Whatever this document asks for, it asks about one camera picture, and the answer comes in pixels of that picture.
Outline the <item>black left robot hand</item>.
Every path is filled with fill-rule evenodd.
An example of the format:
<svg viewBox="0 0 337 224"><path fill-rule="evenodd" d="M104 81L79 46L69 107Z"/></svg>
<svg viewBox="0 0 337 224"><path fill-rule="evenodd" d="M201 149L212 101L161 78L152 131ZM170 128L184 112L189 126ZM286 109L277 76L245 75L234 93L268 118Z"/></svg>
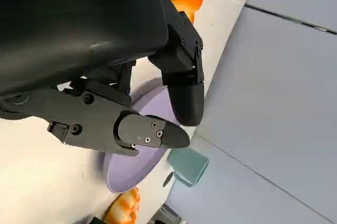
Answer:
<svg viewBox="0 0 337 224"><path fill-rule="evenodd" d="M1 118L62 143L134 157L181 149L204 110L203 41L171 0L1 0ZM161 71L177 124L132 108L137 59Z"/></svg>

